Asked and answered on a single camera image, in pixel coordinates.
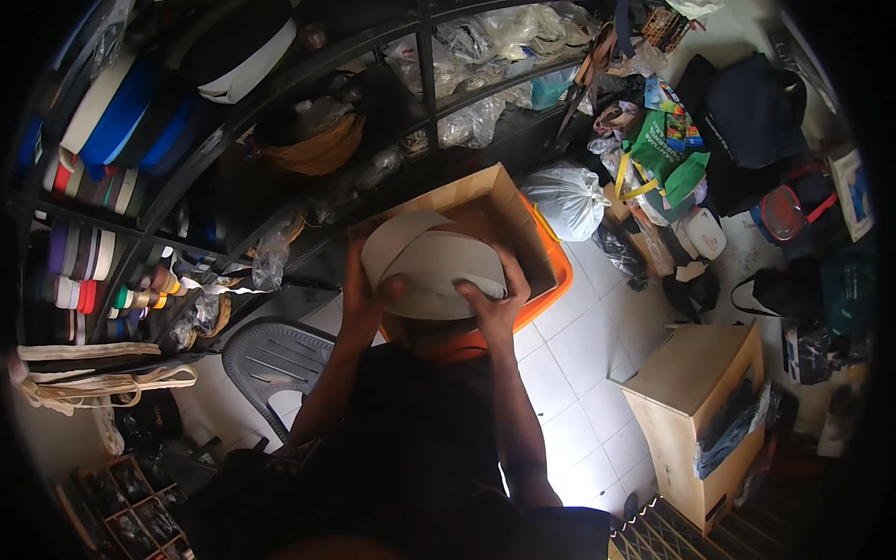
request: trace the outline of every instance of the open cardboard box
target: open cardboard box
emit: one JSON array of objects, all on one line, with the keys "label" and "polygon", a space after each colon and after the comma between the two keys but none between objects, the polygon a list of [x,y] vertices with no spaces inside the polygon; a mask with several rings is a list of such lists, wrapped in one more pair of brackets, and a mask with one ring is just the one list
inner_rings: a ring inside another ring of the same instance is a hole
[{"label": "open cardboard box", "polygon": [[[362,221],[349,229],[349,235],[369,235],[390,218],[420,210],[437,211],[454,220],[454,224],[440,229],[496,242],[512,250],[532,288],[530,299],[557,286],[557,278],[538,236],[535,219],[500,163]],[[476,317],[458,321],[412,320],[388,313],[383,317],[383,330],[388,340],[401,341],[422,352],[435,349],[475,329]]]}]

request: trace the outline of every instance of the white plastic container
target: white plastic container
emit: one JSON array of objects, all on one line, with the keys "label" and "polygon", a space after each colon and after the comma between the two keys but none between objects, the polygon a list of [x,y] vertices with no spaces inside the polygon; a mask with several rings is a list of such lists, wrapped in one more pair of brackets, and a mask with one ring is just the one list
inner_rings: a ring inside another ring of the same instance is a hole
[{"label": "white plastic container", "polygon": [[685,230],[697,252],[711,261],[725,249],[727,243],[725,233],[712,217],[712,213],[705,208],[701,208],[691,217]]}]

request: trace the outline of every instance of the storage box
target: storage box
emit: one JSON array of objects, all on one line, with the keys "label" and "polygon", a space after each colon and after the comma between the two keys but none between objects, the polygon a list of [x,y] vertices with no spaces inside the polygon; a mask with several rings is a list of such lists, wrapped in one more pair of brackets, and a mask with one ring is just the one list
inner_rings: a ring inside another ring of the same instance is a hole
[{"label": "storage box", "polygon": [[756,321],[750,326],[689,324],[675,329],[620,384],[647,437],[660,495],[704,537],[733,504],[762,449],[765,429],[760,425],[748,434],[705,480],[694,475],[697,437],[750,368],[757,391],[763,371]]},{"label": "storage box", "polygon": [[[532,288],[530,299],[557,286],[557,277],[538,234],[535,219],[520,191],[500,163],[422,194],[365,220],[349,234],[367,235],[386,220],[412,211],[431,210],[456,223],[451,229],[484,241],[493,241],[516,253]],[[420,321],[391,314],[383,318],[389,340],[402,340],[426,352],[476,329],[476,317],[459,321]]]}]

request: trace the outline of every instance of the metal shelf frame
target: metal shelf frame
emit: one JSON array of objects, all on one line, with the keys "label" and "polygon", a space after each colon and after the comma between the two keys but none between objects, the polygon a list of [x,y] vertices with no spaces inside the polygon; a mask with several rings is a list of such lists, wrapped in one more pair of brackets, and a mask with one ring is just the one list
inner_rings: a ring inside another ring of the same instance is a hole
[{"label": "metal shelf frame", "polygon": [[[77,36],[82,38],[91,37],[94,31],[99,28],[106,11],[112,4],[108,0],[98,3],[92,13],[84,18],[84,23],[77,31]],[[433,76],[432,37],[435,25],[464,15],[534,3],[487,0],[484,2],[466,2],[460,6],[451,4],[448,7],[443,7],[443,4],[429,0],[416,0],[416,10],[408,11],[406,15],[397,20],[380,23],[352,37],[331,43],[312,54],[298,56],[297,60],[293,61],[292,64],[287,60],[286,64],[276,68],[244,99],[223,113],[224,118],[220,126],[205,138],[194,152],[185,157],[176,169],[169,174],[167,179],[158,185],[157,189],[151,189],[156,191],[156,195],[151,199],[151,202],[149,202],[137,220],[117,216],[106,209],[84,206],[74,200],[58,199],[42,190],[41,180],[50,160],[52,160],[51,154],[49,154],[51,150],[48,150],[47,147],[51,148],[59,142],[68,122],[80,103],[82,94],[90,85],[90,61],[92,60],[91,54],[95,44],[86,41],[85,44],[80,45],[78,41],[75,41],[75,44],[78,45],[77,51],[75,52],[74,48],[70,48],[69,52],[62,53],[59,57],[60,59],[71,61],[68,67],[64,69],[53,71],[50,68],[50,64],[47,64],[47,70],[41,73],[39,86],[35,94],[32,95],[32,98],[35,100],[26,108],[20,122],[20,129],[24,130],[24,126],[29,118],[41,116],[42,126],[39,142],[42,142],[44,153],[35,165],[30,166],[28,173],[18,185],[13,182],[12,174],[6,170],[4,171],[4,177],[9,177],[10,179],[9,182],[4,184],[4,194],[7,207],[10,210],[14,209],[14,217],[18,220],[17,231],[20,236],[18,242],[23,254],[27,250],[29,243],[31,222],[35,211],[45,212],[52,217],[65,218],[97,228],[108,229],[116,232],[126,241],[126,249],[122,259],[108,280],[106,295],[103,301],[100,302],[97,311],[99,319],[93,332],[89,333],[88,342],[94,343],[99,340],[104,326],[102,319],[108,314],[114,295],[131,276],[135,266],[146,258],[156,244],[169,245],[191,253],[215,257],[217,270],[223,270],[230,263],[251,262],[251,260],[245,257],[246,249],[256,243],[258,238],[271,228],[272,224],[277,223],[288,212],[295,210],[307,198],[307,193],[297,194],[293,200],[285,204],[275,215],[253,228],[246,234],[246,238],[237,243],[233,250],[229,252],[226,252],[227,250],[221,247],[197,245],[191,240],[177,238],[164,233],[160,230],[162,222],[187,194],[199,176],[229,146],[233,145],[240,136],[253,126],[265,111],[276,108],[284,99],[288,99],[290,95],[313,83],[328,72],[358,58],[366,52],[377,51],[379,47],[390,41],[400,39],[411,33],[416,34],[423,82],[422,102],[426,110],[426,118],[415,123],[412,129],[405,132],[410,134],[421,128],[426,131],[431,149],[425,156],[425,165],[430,167],[433,173],[438,173],[439,168],[442,165],[446,165],[446,158],[443,154],[445,151],[438,148],[436,124],[440,118],[490,95],[494,95],[498,91],[581,62],[581,60],[568,60],[544,65],[510,80],[460,95],[457,99],[443,102],[442,106],[439,107],[440,104],[435,99],[435,81]],[[57,84],[56,95],[47,108],[42,108],[39,104],[39,99],[41,96],[46,96],[46,89],[51,87],[51,83]],[[14,161],[14,155],[7,157],[6,160]],[[325,183],[323,182],[320,188],[325,187]],[[396,196],[401,198],[402,194],[396,194]],[[300,271],[302,263],[320,253],[327,246],[329,240],[332,239],[332,236],[344,234],[347,226],[348,224],[340,224],[322,228],[322,230],[315,231],[314,235],[310,236],[314,237],[314,240],[308,240],[310,243],[297,244],[297,247],[300,248],[300,253],[294,254],[290,259],[287,272],[296,273]],[[202,280],[211,280],[213,275],[213,272],[209,272],[205,275],[208,278]],[[172,309],[166,315],[165,326],[161,330],[162,333],[169,330],[195,301],[199,295],[199,290],[194,291],[197,293],[191,293],[184,297],[182,304],[178,305],[176,309]],[[234,319],[251,313],[267,297],[269,295],[248,298],[243,305],[233,310]]]}]

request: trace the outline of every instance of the person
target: person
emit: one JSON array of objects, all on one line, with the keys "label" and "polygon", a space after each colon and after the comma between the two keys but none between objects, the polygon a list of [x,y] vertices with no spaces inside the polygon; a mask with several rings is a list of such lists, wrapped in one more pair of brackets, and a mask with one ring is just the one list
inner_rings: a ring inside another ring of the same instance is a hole
[{"label": "person", "polygon": [[457,283],[487,353],[443,364],[398,343],[371,347],[404,282],[374,293],[362,245],[349,244],[342,327],[287,442],[229,453],[182,512],[196,557],[605,558],[609,514],[564,508],[547,478],[513,354],[530,295],[516,258],[495,248],[505,299]]}]

